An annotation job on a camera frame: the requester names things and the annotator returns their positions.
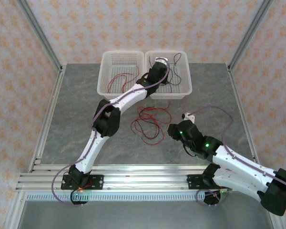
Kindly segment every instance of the basket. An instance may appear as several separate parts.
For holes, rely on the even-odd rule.
[[[181,57],[179,61],[177,61],[179,55],[175,57],[177,63],[174,67],[174,56],[178,53],[181,53]],[[170,81],[171,84],[160,85],[157,91],[151,95],[151,98],[182,99],[186,95],[192,93],[192,81],[186,53],[183,51],[165,50],[148,51],[145,53],[145,72],[149,71],[151,66],[154,64],[156,57],[165,57],[168,59],[172,70],[168,75],[168,81]]]
[[[129,90],[144,73],[145,66],[143,52],[104,52],[97,82],[97,93],[105,96],[106,99],[113,99],[122,94],[122,88],[124,92]]]

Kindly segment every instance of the gray marble tabletop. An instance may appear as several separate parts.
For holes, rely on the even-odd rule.
[[[227,144],[241,155],[252,159],[245,129],[238,110],[225,64],[189,64],[193,92],[182,100],[153,100],[147,98],[129,108],[121,117],[118,132],[101,149],[95,160],[101,164],[208,164],[197,157],[189,157],[180,142],[167,134],[168,124],[162,124],[165,139],[149,146],[141,140],[142,134],[130,130],[132,120],[138,117],[139,106],[166,107],[172,115],[171,123],[179,123],[181,115],[206,105],[217,105],[228,111],[234,124],[226,133]],[[54,115],[43,151],[42,164],[69,164],[81,155],[91,134],[89,124],[103,96],[96,92],[99,64],[68,64],[61,84]],[[162,112],[159,117],[167,120]],[[222,111],[207,109],[196,115],[195,123],[204,135],[221,139],[221,132],[229,123]],[[154,126],[142,124],[152,132]]]

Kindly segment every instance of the orange floral pattern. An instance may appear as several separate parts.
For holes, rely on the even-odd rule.
[[[0,1],[0,229],[27,171],[57,71],[15,0]]]
[[[272,3],[234,78],[261,163],[286,170],[286,0]]]
[[[228,63],[262,0],[67,2],[28,0],[61,64],[100,62],[107,50],[157,49]]]

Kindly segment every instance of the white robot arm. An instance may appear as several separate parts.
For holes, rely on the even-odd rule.
[[[234,152],[221,141],[203,136],[194,124],[193,115],[183,115],[184,121],[170,124],[168,134],[181,141],[196,156],[211,164],[202,175],[188,175],[190,189],[231,188],[247,194],[273,214],[282,216],[286,210],[286,171],[261,166]]]
[[[156,58],[149,72],[137,80],[131,89],[109,101],[100,101],[92,121],[92,133],[88,143],[80,158],[69,169],[69,176],[78,187],[87,184],[100,149],[119,129],[121,115],[136,102],[154,93],[160,83],[166,83],[169,69],[166,58]]]

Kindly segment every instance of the cable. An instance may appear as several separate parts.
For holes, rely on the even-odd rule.
[[[62,204],[65,204],[65,205],[67,205],[67,206],[78,207],[78,206],[76,206],[76,205],[66,203],[66,202],[62,201],[61,199],[59,199],[59,197],[58,197],[58,196],[55,194],[55,192],[54,192],[54,183],[55,183],[56,178],[58,177],[58,175],[59,175],[62,171],[64,171],[65,169],[71,167],[72,165],[75,165],[75,164],[77,164],[77,163],[83,161],[83,160],[87,157],[87,155],[89,154],[89,151],[91,150],[92,145],[93,145],[93,143],[94,143],[94,141],[95,141],[95,139],[96,139],[96,135],[97,135],[96,129],[93,128],[92,130],[94,131],[94,137],[93,137],[93,140],[92,140],[92,142],[91,142],[91,144],[90,144],[90,146],[89,146],[89,149],[87,150],[87,153],[86,153],[81,159],[79,159],[79,160],[75,161],[74,163],[71,163],[70,165],[67,165],[67,166],[63,167],[61,170],[59,170],[59,171],[57,172],[57,174],[54,176],[53,181],[52,181],[52,183],[51,183],[51,191],[52,191],[52,194],[53,194],[53,196],[55,197],[55,199],[57,199],[59,202],[61,202]]]
[[[172,91],[172,85],[173,85],[173,86],[178,86],[178,85],[181,83],[181,80],[182,80],[181,77],[180,77],[180,76],[176,73],[176,71],[175,71],[175,67],[177,66],[178,61],[181,59],[181,56],[182,56],[182,54],[179,52],[179,53],[177,53],[177,54],[173,57],[173,60],[174,60],[173,70],[170,68],[170,72],[171,72],[172,77],[171,77],[170,80],[167,79],[167,83],[166,83],[166,84],[161,85],[161,86],[165,86],[165,85],[169,84],[170,87],[171,87],[171,91]],[[152,67],[151,57],[150,57],[150,56],[149,56],[149,58],[148,58],[148,61],[149,61],[150,67]],[[172,83],[172,82],[171,82],[172,79],[173,79],[173,76],[174,76],[173,73],[179,78],[179,82],[178,82],[178,83]]]
[[[212,191],[209,190],[209,189],[200,189],[200,190],[198,190],[198,191],[195,193],[195,200],[196,200],[197,204],[199,204],[199,205],[201,205],[201,206],[204,206],[204,207],[216,207],[217,204],[214,204],[214,205],[208,204],[208,205],[206,205],[206,204],[202,204],[202,203],[200,203],[200,202],[198,201],[198,194],[199,194],[200,192],[202,192],[202,191],[211,193],[211,195],[213,195],[213,197],[215,197],[218,201],[220,201],[220,198],[218,198],[218,196],[217,196],[216,193],[212,192]]]
[[[168,124],[168,123],[171,122],[172,116],[171,116],[171,114],[167,110],[169,107],[170,107],[170,103],[168,104],[167,107],[164,107],[164,108],[161,108],[161,107],[142,107],[142,106],[138,107],[137,112],[138,112],[139,117],[132,121],[132,123],[130,124],[130,129],[135,134],[135,131],[133,130],[133,126],[134,126],[135,130],[137,130],[138,132],[142,133],[144,135],[144,137],[146,137],[149,140],[155,139],[159,135],[159,133],[161,131],[163,137],[162,137],[162,139],[160,139],[156,143],[151,144],[151,143],[146,142],[143,138],[141,138],[143,142],[145,142],[146,144],[148,144],[150,146],[154,146],[156,144],[159,144],[161,141],[164,140],[165,135],[164,135],[164,132],[163,132],[161,126],[158,124],[158,122],[163,123],[163,124]],[[156,113],[155,114],[148,113],[148,112],[151,112],[151,111],[156,111]],[[170,120],[168,122],[165,122],[165,121],[156,119],[155,116],[158,114],[159,111],[165,111],[169,115]],[[156,129],[155,129],[155,133],[154,133],[153,137],[149,137],[149,136],[147,136],[145,134],[145,132],[143,131],[142,126],[141,126],[139,120],[142,120],[142,121],[147,122],[147,123],[151,123],[151,124],[153,124],[155,126]]]
[[[180,56],[179,56],[178,60],[177,60],[177,61],[175,61],[175,58],[176,58],[176,56],[177,56],[177,55],[180,55]],[[171,78],[171,80],[170,80],[170,82],[169,82],[169,83],[170,83],[171,85],[174,85],[174,86],[177,86],[177,85],[179,85],[179,84],[181,83],[181,77],[180,77],[180,76],[175,72],[175,66],[177,65],[177,62],[180,60],[181,55],[182,55],[182,54],[179,52],[179,53],[177,53],[177,54],[174,56],[173,71],[174,71],[174,74],[179,78],[179,83],[177,83],[177,84],[173,84],[173,83],[171,83],[171,81],[172,81],[172,78],[173,78],[173,77]]]
[[[92,186],[92,181],[90,180],[89,184],[87,184],[84,188],[80,188],[80,187],[79,187],[78,189],[73,190],[73,191],[71,192],[71,194],[70,194],[70,200],[71,200],[72,204],[74,204],[74,205],[79,205],[79,204],[84,205],[84,204],[86,204],[87,201],[81,201],[81,199],[80,199],[79,201],[74,201],[73,198],[72,198],[72,196],[73,196],[73,193],[74,193],[75,191],[77,191],[77,194],[76,194],[76,195],[78,195],[79,192],[82,192],[85,188],[91,187],[91,186]]]
[[[191,154],[186,150],[185,145],[183,145],[183,149],[185,150],[185,152],[186,152],[189,156],[191,156],[191,157],[195,157],[195,156],[196,156],[196,155],[191,155]]]
[[[224,128],[224,130],[222,131],[222,134],[221,134],[221,138],[222,138],[222,142],[223,142],[223,144],[224,144],[224,147],[225,147],[226,151],[228,152],[228,154],[229,154],[230,156],[232,156],[234,159],[238,160],[239,162],[245,164],[246,166],[248,166],[248,167],[254,169],[255,171],[257,171],[257,172],[259,172],[259,173],[262,173],[263,175],[266,175],[266,176],[268,176],[268,177],[270,177],[270,178],[272,178],[272,179],[274,179],[274,180],[276,180],[276,181],[282,183],[283,185],[286,185],[286,182],[285,182],[285,181],[283,181],[283,180],[281,180],[281,179],[279,179],[279,178],[277,178],[277,177],[275,177],[275,176],[273,176],[273,175],[271,175],[271,174],[269,174],[269,173],[267,173],[267,172],[265,172],[265,171],[263,171],[263,170],[261,170],[261,169],[255,167],[255,166],[253,166],[253,165],[251,165],[251,164],[245,162],[244,160],[238,158],[236,155],[234,155],[234,154],[230,151],[230,149],[228,148],[228,146],[227,146],[227,144],[226,144],[226,141],[225,141],[225,133],[226,133],[226,131],[228,130],[228,128],[232,125],[232,123],[234,122],[234,119],[233,119],[233,117],[232,117],[227,111],[225,111],[225,110],[222,109],[221,107],[218,107],[218,106],[215,106],[215,105],[208,105],[208,106],[202,107],[202,108],[200,108],[200,109],[198,109],[198,110],[196,110],[196,111],[190,113],[189,115],[194,115],[195,113],[200,112],[200,111],[202,111],[202,110],[204,110],[204,109],[206,109],[206,108],[217,108],[217,109],[223,111],[226,115],[228,115],[228,116],[230,117],[231,122]]]
[[[107,93],[110,93],[110,89],[111,89],[111,86],[113,85],[114,81],[115,81],[117,78],[121,77],[121,76],[125,77],[125,82],[124,82],[124,84],[122,85],[122,88],[121,88],[122,93],[124,93],[125,86],[126,86],[128,83],[130,83],[130,82],[132,82],[133,80],[135,80],[135,79],[139,76],[139,74],[140,74],[139,67],[138,67],[138,66],[136,66],[136,67],[137,67],[137,70],[138,70],[138,74],[137,74],[133,79],[131,79],[131,80],[129,80],[129,81],[127,81],[127,75],[133,75],[134,73],[119,73],[119,74],[115,75],[115,76],[110,80],[110,82],[109,82],[108,85],[107,85]]]
[[[221,202],[218,202],[217,204],[222,204],[222,203],[224,203],[225,202],[225,200],[228,198],[228,196],[229,196],[229,194],[230,194],[230,192],[229,191],[225,191],[226,193],[227,193],[227,195],[226,195],[226,197],[224,198],[224,200],[221,200],[221,198],[222,198],[222,196],[221,196],[221,194],[222,194],[222,192],[221,192],[221,189],[220,190],[216,190],[216,191],[214,191],[213,193],[208,193],[208,194],[205,194],[204,196],[205,197],[207,197],[207,196],[219,196],[220,195],[220,201]],[[203,205],[204,207],[210,207],[209,205],[206,205],[206,204],[200,204],[200,205]]]
[[[161,57],[160,57],[160,58],[157,58],[157,60],[164,60],[164,61],[166,62],[166,73],[165,73],[164,77],[163,77],[160,81],[158,81],[158,82],[156,82],[156,83],[154,83],[154,84],[152,84],[152,85],[149,85],[149,86],[147,86],[147,87],[137,88],[137,89],[134,89],[134,90],[132,90],[132,91],[129,91],[128,93],[126,93],[125,95],[123,95],[121,98],[119,98],[116,102],[104,105],[104,106],[99,110],[99,112],[94,116],[94,118],[93,118],[93,120],[92,120],[92,124],[91,124],[91,128],[92,128],[92,130],[94,131],[94,137],[93,137],[93,140],[92,140],[92,142],[91,142],[91,144],[90,144],[90,146],[89,146],[89,148],[88,148],[86,154],[83,156],[83,158],[81,158],[81,159],[75,161],[74,163],[71,163],[71,164],[69,164],[69,165],[63,167],[62,169],[60,169],[60,170],[57,172],[57,174],[54,176],[53,180],[52,180],[52,183],[51,183],[51,191],[52,191],[52,194],[53,194],[53,196],[54,196],[60,203],[65,204],[66,206],[74,207],[74,208],[78,207],[78,206],[76,206],[76,205],[66,203],[66,202],[62,201],[61,199],[59,199],[59,197],[58,197],[58,196],[55,194],[55,192],[54,192],[54,183],[55,183],[56,178],[58,177],[58,175],[59,175],[62,171],[64,171],[65,169],[71,167],[72,165],[75,165],[75,164],[77,164],[77,163],[83,161],[83,160],[87,157],[87,155],[89,154],[89,151],[91,150],[91,148],[92,148],[92,146],[93,146],[93,143],[94,143],[94,141],[95,141],[95,139],[96,139],[96,136],[97,136],[97,130],[96,130],[94,127],[92,127],[92,125],[93,125],[93,123],[95,122],[95,120],[100,116],[100,114],[103,112],[103,110],[104,110],[106,107],[110,106],[110,105],[115,105],[115,104],[119,103],[123,98],[125,98],[126,96],[128,96],[128,95],[131,94],[131,93],[137,92],[137,91],[139,91],[139,90],[146,90],[146,89],[149,89],[149,88],[154,87],[154,86],[156,86],[156,85],[159,85],[159,84],[168,76],[168,73],[169,73],[168,69],[170,68],[169,62],[168,62],[166,59],[161,58]]]

